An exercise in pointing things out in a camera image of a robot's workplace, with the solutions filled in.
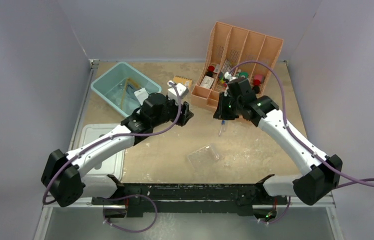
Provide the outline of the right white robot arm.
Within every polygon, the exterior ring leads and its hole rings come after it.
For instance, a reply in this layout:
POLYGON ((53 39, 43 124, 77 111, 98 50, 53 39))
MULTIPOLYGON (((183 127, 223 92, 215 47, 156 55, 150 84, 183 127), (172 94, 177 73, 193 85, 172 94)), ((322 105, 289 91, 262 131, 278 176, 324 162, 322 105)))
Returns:
POLYGON ((267 133, 293 160, 299 175, 270 175, 259 181, 255 196, 263 204, 275 196, 298 197, 304 204, 313 205, 339 183, 343 162, 337 155, 328 156, 312 145, 290 122, 268 96, 257 97, 244 77, 229 77, 225 92, 219 94, 214 118, 250 121, 267 133))

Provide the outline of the white zip pouch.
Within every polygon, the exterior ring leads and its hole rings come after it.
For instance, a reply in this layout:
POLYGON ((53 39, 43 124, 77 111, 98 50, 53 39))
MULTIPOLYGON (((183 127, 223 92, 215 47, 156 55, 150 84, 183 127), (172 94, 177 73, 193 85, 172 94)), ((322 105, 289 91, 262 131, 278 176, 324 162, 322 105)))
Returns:
POLYGON ((144 101, 148 98, 149 94, 145 88, 134 91, 134 96, 136 97, 139 105, 143 105, 144 101))

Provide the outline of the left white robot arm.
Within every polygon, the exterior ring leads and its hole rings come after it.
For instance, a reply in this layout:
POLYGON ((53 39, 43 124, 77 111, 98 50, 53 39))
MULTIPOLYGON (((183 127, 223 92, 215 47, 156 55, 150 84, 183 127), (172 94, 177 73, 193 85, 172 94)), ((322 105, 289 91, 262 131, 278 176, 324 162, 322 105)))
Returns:
POLYGON ((140 107, 104 136, 75 150, 57 149, 50 153, 41 177, 46 188, 42 203, 57 203, 61 207, 73 204, 84 192, 83 177, 97 164, 175 125, 182 127, 193 116, 190 104, 179 96, 150 94, 140 107))

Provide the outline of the clear plastic well plate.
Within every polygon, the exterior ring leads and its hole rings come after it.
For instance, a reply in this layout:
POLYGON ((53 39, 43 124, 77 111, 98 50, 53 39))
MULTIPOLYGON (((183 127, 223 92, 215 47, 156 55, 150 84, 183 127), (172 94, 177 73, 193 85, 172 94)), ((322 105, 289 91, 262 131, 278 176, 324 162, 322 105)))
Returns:
POLYGON ((208 144, 191 152, 186 158, 192 167, 198 171, 211 167, 220 160, 221 155, 215 145, 208 144))

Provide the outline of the amber rubber tube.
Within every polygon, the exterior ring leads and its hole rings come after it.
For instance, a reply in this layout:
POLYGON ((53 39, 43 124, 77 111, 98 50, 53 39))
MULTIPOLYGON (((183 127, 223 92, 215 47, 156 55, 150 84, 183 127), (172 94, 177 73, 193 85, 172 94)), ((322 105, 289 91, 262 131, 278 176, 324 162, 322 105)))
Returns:
POLYGON ((140 85, 131 78, 126 78, 124 90, 121 98, 121 107, 124 106, 124 100, 133 101, 134 105, 139 106, 139 101, 135 96, 135 91, 140 89, 140 85))

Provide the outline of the blue-capped test tube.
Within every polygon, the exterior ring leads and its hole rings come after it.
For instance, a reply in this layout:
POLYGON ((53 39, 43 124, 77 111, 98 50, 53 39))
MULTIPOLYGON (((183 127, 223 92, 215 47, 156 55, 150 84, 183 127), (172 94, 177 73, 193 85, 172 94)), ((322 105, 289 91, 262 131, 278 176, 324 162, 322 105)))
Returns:
POLYGON ((222 120, 221 121, 221 127, 220 127, 220 130, 219 130, 219 133, 218 133, 219 137, 222 135, 222 133, 225 131, 225 129, 226 129, 226 121, 222 120))

